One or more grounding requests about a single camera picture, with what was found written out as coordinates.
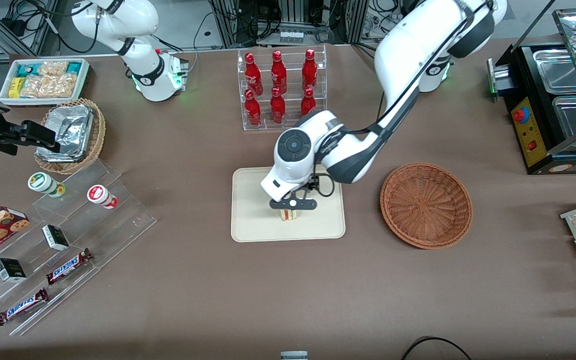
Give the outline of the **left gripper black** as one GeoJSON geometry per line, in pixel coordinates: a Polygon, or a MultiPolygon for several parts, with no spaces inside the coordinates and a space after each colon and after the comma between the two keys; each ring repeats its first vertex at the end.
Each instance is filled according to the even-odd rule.
{"type": "Polygon", "coordinates": [[[310,176],[307,181],[286,195],[286,199],[306,199],[308,194],[319,189],[319,177],[310,176]]]}

